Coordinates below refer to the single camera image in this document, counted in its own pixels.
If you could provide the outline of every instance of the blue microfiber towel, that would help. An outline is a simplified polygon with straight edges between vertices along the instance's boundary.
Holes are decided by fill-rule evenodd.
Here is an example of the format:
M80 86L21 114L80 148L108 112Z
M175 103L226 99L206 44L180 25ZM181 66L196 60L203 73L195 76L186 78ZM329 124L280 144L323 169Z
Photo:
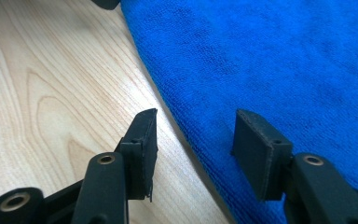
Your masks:
M358 189L358 1L122 0L147 70L240 223L285 222L230 155L237 108Z

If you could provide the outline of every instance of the microfiber cloth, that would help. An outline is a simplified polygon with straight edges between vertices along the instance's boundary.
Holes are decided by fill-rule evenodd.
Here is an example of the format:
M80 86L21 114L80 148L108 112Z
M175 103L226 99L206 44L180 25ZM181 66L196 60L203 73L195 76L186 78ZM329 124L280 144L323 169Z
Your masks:
M158 91L239 223L284 223L230 151L237 108L358 189L358 1L122 0Z

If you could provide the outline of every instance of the clamp jaw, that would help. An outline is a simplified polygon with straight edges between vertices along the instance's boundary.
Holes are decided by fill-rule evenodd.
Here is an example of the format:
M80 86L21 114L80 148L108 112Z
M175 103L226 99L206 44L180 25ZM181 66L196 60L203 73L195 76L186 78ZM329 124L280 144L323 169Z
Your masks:
M152 199L157 109L136 115L114 152L89 161L83 180L44 198L40 189L0 196L0 224L129 223L127 200Z
M327 159L292 155L292 143L260 115L238 110L232 154L259 201L279 201L292 223L358 223L358 191Z

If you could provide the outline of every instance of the metal grommet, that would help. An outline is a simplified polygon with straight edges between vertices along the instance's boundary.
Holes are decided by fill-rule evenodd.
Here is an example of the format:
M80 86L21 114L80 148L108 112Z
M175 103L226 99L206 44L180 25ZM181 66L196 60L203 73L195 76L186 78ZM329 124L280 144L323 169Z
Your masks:
M31 195L28 192L20 192L11 195L6 198L0 205L2 212L11 212L23 207L31 199Z
M320 158L315 156L309 155L309 156L305 156L303 159L306 163L309 163L311 165L321 166L324 164L324 162Z
M102 164L102 165L106 165L109 163L112 163L115 160L114 156L101 156L98 159L98 163Z

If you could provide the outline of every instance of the wood grain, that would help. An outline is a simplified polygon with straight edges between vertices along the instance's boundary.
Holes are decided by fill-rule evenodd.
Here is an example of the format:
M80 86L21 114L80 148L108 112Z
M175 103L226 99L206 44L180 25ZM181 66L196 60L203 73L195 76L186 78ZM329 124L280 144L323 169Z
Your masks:
M112 151L133 117L152 107L153 202L130 201L131 223L232 222L145 71L119 7L0 1L0 195L36 187L48 196L82 179L90 158Z

